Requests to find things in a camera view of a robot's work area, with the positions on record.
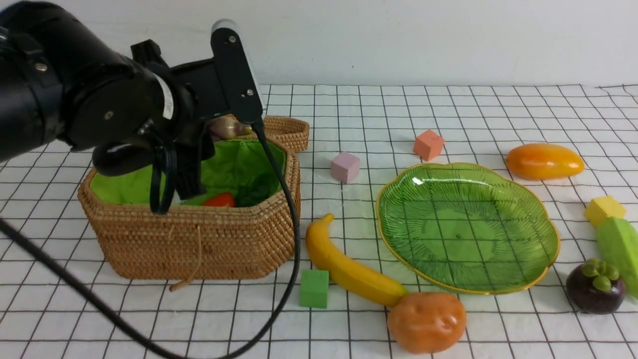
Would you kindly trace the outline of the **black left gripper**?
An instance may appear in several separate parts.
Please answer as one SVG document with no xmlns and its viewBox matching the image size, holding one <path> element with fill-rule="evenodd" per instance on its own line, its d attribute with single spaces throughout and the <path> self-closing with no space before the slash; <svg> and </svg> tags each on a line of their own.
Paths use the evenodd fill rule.
<svg viewBox="0 0 638 359">
<path fill-rule="evenodd" d="M 205 193 L 201 163 L 216 150 L 201 131 L 227 114 L 213 59 L 168 67 L 151 40 L 135 45 L 132 58 L 98 39 L 66 44 L 65 143 L 71 152 L 111 142 L 150 146 L 153 214 L 167 214 L 175 190 L 182 200 Z M 149 132 L 140 134 L 144 126 L 170 142 L 158 146 Z"/>
</svg>

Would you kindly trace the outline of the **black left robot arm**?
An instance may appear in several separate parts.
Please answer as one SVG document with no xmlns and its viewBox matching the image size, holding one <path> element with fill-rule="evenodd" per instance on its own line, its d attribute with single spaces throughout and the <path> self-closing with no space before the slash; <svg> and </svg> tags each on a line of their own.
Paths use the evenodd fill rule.
<svg viewBox="0 0 638 359">
<path fill-rule="evenodd" d="M 60 140 L 93 150 L 121 177 L 151 166 L 151 210 L 205 193 L 201 161 L 215 153 L 211 120 L 230 112 L 214 60 L 169 67 L 150 39 L 132 57 L 109 48 L 73 14 L 45 1 L 1 11 L 1 160 Z"/>
</svg>

